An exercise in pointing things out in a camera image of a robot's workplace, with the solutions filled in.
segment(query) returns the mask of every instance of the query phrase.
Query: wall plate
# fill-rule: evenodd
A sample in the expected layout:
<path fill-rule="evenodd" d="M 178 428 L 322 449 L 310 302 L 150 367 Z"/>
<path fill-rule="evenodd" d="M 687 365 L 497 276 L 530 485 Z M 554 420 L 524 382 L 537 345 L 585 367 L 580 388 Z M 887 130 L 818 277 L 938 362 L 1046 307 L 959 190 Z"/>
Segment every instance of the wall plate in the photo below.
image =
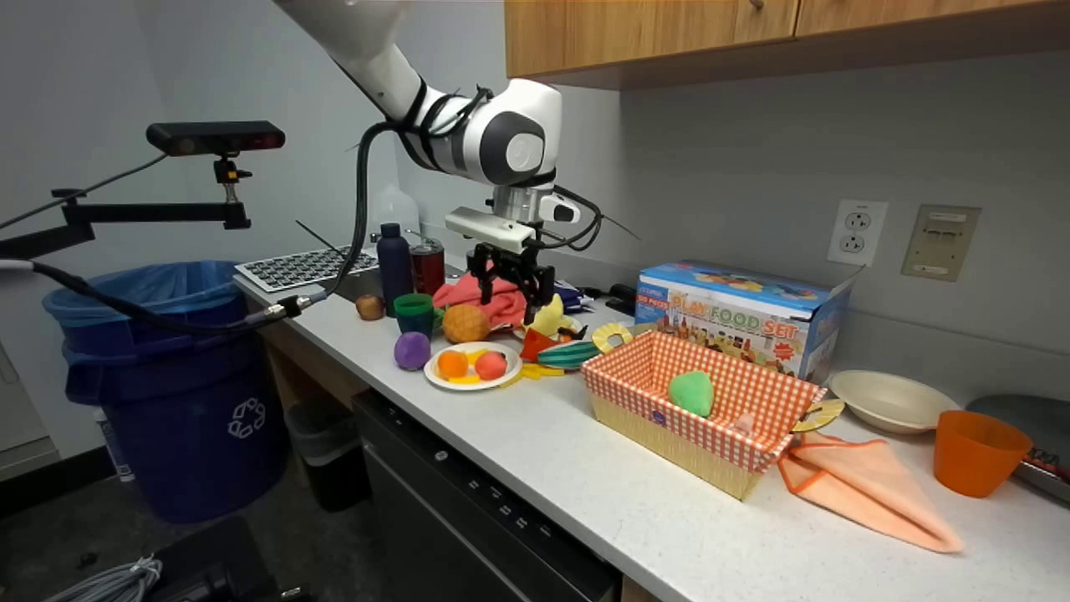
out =
<path fill-rule="evenodd" d="M 903 276 L 959 283 L 981 207 L 925 205 L 917 210 Z"/>

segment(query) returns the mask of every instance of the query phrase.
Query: cardboard box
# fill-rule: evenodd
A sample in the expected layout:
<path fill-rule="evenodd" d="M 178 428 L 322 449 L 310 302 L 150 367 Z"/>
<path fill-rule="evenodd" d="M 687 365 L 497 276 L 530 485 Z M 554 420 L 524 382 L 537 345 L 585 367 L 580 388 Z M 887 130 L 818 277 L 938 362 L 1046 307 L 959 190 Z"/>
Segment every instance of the cardboard box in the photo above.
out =
<path fill-rule="evenodd" d="M 640 273 L 637 326 L 824 382 L 851 286 L 851 277 L 819 287 L 712 265 L 651 265 Z"/>

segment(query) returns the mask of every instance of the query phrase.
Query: upper cabinet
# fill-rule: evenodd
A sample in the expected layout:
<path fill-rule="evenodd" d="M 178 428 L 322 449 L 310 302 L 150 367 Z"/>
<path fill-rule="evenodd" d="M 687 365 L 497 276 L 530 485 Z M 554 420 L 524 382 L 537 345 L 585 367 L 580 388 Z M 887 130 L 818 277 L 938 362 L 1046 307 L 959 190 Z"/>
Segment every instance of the upper cabinet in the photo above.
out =
<path fill-rule="evenodd" d="M 510 74 L 666 89 L 1070 48 L 1068 0 L 505 0 Z"/>
<path fill-rule="evenodd" d="M 796 0 L 510 0 L 513 74 L 790 40 Z"/>

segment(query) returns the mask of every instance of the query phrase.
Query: white bowl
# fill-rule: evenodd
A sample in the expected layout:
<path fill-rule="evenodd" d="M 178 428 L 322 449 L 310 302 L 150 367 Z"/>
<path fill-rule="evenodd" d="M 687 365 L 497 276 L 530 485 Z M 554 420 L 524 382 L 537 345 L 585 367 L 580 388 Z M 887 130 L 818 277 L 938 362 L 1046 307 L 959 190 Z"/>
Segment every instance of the white bowl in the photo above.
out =
<path fill-rule="evenodd" d="M 945 392 L 887 373 L 835 373 L 831 388 L 859 421 L 889 435 L 932 432 L 958 409 Z"/>

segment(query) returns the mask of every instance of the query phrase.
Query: white plate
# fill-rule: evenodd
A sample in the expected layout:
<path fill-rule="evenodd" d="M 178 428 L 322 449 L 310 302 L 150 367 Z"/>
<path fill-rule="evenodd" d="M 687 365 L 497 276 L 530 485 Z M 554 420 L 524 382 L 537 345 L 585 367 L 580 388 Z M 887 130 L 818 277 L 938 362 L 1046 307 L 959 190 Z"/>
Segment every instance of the white plate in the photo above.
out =
<path fill-rule="evenodd" d="M 835 373 L 831 388 L 859 421 L 892 435 L 932 432 L 958 409 L 945 392 L 887 373 Z"/>
<path fill-rule="evenodd" d="M 497 355 L 505 355 L 505 374 L 497 377 L 497 382 L 445 382 L 439 374 L 439 358 L 445 352 L 462 352 L 462 355 L 476 355 L 476 352 L 497 352 Z M 436 388 L 445 388 L 445 392 L 488 392 L 488 388 L 503 388 L 510 384 L 513 377 L 522 374 L 522 358 L 515 347 L 505 347 L 505 345 L 497 345 L 497 342 L 468 342 L 468 345 L 449 345 L 442 347 L 439 355 L 432 355 L 432 362 L 424 365 L 424 377 L 436 384 Z"/>

